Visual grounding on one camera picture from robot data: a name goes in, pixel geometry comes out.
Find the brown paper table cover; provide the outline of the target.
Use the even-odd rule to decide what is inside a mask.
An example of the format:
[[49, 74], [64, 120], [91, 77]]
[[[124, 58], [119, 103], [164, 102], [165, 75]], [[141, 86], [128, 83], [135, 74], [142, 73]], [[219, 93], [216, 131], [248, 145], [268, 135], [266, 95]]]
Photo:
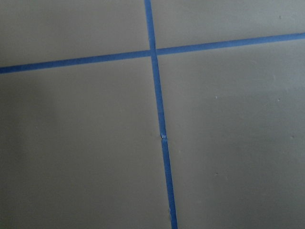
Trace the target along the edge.
[[302, 229], [302, 0], [3, 0], [3, 229]]

